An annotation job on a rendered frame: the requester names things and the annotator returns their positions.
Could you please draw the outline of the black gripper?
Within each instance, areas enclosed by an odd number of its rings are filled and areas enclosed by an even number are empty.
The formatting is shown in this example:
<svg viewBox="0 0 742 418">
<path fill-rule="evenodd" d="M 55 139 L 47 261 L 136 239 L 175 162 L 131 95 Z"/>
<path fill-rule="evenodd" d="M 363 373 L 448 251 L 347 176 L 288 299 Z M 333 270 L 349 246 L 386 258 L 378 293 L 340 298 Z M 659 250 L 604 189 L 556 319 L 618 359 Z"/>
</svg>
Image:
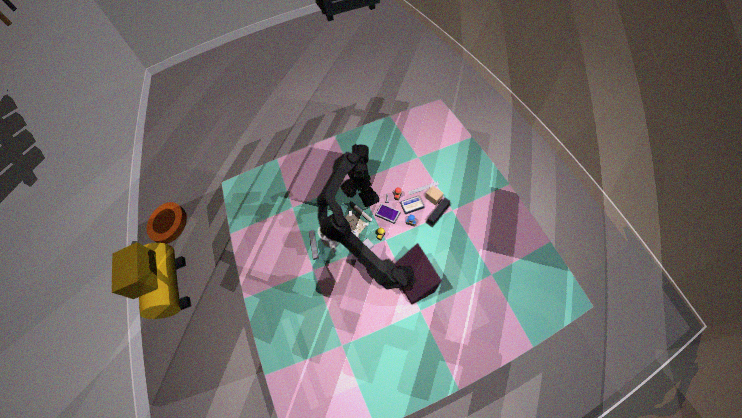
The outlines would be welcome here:
<svg viewBox="0 0 742 418">
<path fill-rule="evenodd" d="M 348 175 L 349 175 L 350 178 L 351 178 L 350 175 L 352 175 L 352 177 L 353 177 L 352 169 L 348 172 Z M 379 197 L 378 197 L 378 195 L 376 193 L 376 191 L 373 191 L 373 189 L 371 187 L 369 187 L 369 186 L 372 185 L 371 182 L 370 182 L 371 178 L 370 178 L 369 174 L 368 174 L 368 177 L 365 180 L 363 180 L 363 181 L 358 181 L 354 177 L 353 177 L 353 179 L 355 180 L 356 184 L 361 187 L 361 190 L 360 190 L 361 193 L 359 193 L 359 196 L 360 196 L 360 198 L 361 198 L 361 200 L 362 200 L 362 202 L 363 202 L 363 204 L 364 204 L 365 207 L 369 207 L 369 206 L 374 205 L 374 204 L 376 204 L 376 203 L 378 203 L 380 201 L 379 200 Z"/>
</svg>

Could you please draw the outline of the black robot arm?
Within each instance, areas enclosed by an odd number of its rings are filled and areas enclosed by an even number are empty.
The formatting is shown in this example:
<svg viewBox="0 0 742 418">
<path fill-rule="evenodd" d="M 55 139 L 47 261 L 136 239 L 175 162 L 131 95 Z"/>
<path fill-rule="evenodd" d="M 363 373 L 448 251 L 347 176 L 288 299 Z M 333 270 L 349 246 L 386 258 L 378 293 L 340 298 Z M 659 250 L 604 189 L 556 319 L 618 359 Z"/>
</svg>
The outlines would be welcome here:
<svg viewBox="0 0 742 418">
<path fill-rule="evenodd" d="M 417 282 L 411 266 L 397 268 L 392 260 L 380 260 L 352 233 L 350 224 L 343 215 L 342 208 L 335 200 L 339 187 L 350 198 L 356 195 L 357 189 L 358 191 L 361 190 L 353 177 L 358 181 L 363 181 L 368 177 L 366 164 L 368 156 L 368 146 L 354 144 L 352 153 L 345 152 L 334 161 L 333 171 L 317 198 L 320 231 L 328 239 L 341 243 L 360 262 L 363 262 L 371 270 L 372 277 L 377 284 L 387 290 L 404 287 Z M 351 178 L 342 183 L 351 169 L 353 177 L 350 175 Z M 328 206 L 333 214 L 327 217 Z"/>
</svg>

